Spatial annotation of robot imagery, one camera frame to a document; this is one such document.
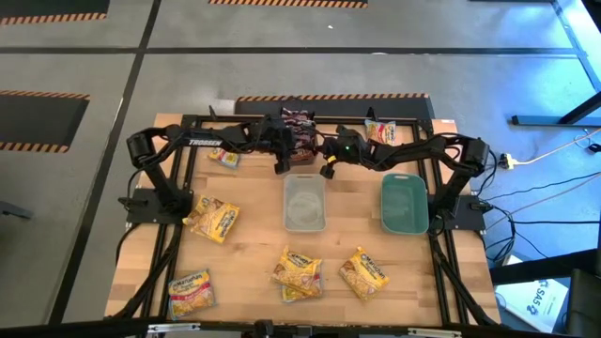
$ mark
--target ramen noodle packet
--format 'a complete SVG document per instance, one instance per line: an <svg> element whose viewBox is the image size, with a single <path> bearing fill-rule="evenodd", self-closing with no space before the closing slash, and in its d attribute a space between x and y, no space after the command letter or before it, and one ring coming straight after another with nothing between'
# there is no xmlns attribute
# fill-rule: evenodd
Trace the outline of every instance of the ramen noodle packet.
<svg viewBox="0 0 601 338"><path fill-rule="evenodd" d="M367 138L383 145L394 146L396 139L396 122L376 122L369 119L365 120Z"/></svg>
<svg viewBox="0 0 601 338"><path fill-rule="evenodd" d="M182 221L190 226L190 231L221 244L238 214L239 207L201 195L194 210Z"/></svg>
<svg viewBox="0 0 601 338"><path fill-rule="evenodd" d="M169 283L169 309L176 320L194 311L216 305L208 269Z"/></svg>
<svg viewBox="0 0 601 338"><path fill-rule="evenodd" d="M208 154L208 157L217 161L219 164L232 169L238 168L238 161L240 160L239 154L230 153L219 148L214 148L213 151Z"/></svg>
<svg viewBox="0 0 601 338"><path fill-rule="evenodd" d="M271 279L302 293L310 293L319 264L321 264L321 259L313 259L300 253L291 252L286 246Z"/></svg>
<svg viewBox="0 0 601 338"><path fill-rule="evenodd" d="M291 163L312 163L315 159L315 154L311 149L316 144L316 133L314 131L316 127L316 122L314 121L315 113L309 113L306 110L291 111L282 108L280 117L286 127L292 130L296 140L294 150L290 154Z"/></svg>
<svg viewBox="0 0 601 338"><path fill-rule="evenodd" d="M340 268L340 274L362 300L373 298L390 281L362 247Z"/></svg>
<svg viewBox="0 0 601 338"><path fill-rule="evenodd" d="M323 289L323 279L321 278L321 264L317 266L316 274L313 276L313 283L307 293L300 292L291 287L282 285L282 300L284 302L293 302L297 300L308 300L321 297Z"/></svg>

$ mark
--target clear plastic container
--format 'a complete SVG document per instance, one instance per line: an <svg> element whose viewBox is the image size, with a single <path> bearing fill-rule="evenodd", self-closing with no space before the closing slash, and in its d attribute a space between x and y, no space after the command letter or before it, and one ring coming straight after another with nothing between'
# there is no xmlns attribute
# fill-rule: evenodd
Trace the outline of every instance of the clear plastic container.
<svg viewBox="0 0 601 338"><path fill-rule="evenodd" d="M284 226L291 232L326 228L325 179L320 175L288 175L284 179Z"/></svg>

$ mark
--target black rubber mat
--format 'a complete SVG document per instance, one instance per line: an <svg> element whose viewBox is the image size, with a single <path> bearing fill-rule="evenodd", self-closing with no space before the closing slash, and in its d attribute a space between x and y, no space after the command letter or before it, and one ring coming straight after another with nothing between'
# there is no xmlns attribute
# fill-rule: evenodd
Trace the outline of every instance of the black rubber mat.
<svg viewBox="0 0 601 338"><path fill-rule="evenodd" d="M67 152L89 100L86 94L0 91L0 150Z"/></svg>
<svg viewBox="0 0 601 338"><path fill-rule="evenodd" d="M212 5L367 8L367 0L208 0Z"/></svg>
<svg viewBox="0 0 601 338"><path fill-rule="evenodd" d="M240 97L234 114L279 114L283 107L307 110L320 116L356 117L365 116L372 107L379 117L434 118L430 97L422 93Z"/></svg>
<svg viewBox="0 0 601 338"><path fill-rule="evenodd" d="M106 18L110 0L0 0L0 24L63 23Z"/></svg>

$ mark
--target teal plastic tray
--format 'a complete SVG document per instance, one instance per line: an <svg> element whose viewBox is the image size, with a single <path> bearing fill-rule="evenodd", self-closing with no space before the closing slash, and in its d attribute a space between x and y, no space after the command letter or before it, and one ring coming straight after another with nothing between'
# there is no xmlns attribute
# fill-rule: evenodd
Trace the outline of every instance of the teal plastic tray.
<svg viewBox="0 0 601 338"><path fill-rule="evenodd" d="M382 181L381 204L384 230L398 235L420 235L427 231L427 190L421 177L386 175Z"/></svg>

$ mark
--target wooden tabletop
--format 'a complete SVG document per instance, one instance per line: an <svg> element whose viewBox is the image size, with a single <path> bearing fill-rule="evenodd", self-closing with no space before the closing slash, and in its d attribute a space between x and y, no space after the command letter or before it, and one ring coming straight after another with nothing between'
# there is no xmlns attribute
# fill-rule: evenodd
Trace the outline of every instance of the wooden tabletop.
<svg viewBox="0 0 601 338"><path fill-rule="evenodd" d="M182 115L157 115L155 126L179 124ZM435 132L454 132L451 120L434 120ZM224 123L203 127L222 128ZM363 132L363 126L349 126ZM334 125L320 125L334 132ZM397 127L397 143L413 142L409 127ZM157 146L164 143L156 141ZM293 234L283 225L284 177L273 173L275 159L268 154L242 155L232 170L209 160L209 148L199 148L194 166L194 204L200 194L240 207L240 214L224 244L191 233L184 227L176 278L209 269L218 305L186 316L185 320L254 322L272 319L275 324L312 325L439 325L439 303L431 253L426 235L398 236L385 233L380 224L380 185L387 173L339 163L334 179L326 182L326 229L320 233ZM182 156L185 167L188 150ZM291 174L318 174L323 160L293 167ZM168 173L172 160L162 164ZM444 165L446 181L451 171ZM396 165L391 172L417 174L417 163ZM435 190L432 178L429 191ZM183 181L183 170L178 182ZM141 178L149 186L147 178ZM106 314L119 311L146 278L157 234L157 225L142 224L123 244ZM462 281L488 315L499 320L482 241L471 231L454 231ZM318 300L282 303L280 286L270 281L284 246L301 254L322 258L324 294ZM390 282L374 299L359 300L338 274L338 269L358 246L390 276ZM151 313L158 312L161 287L155 290ZM457 322L455 298L446 281L451 318Z"/></svg>

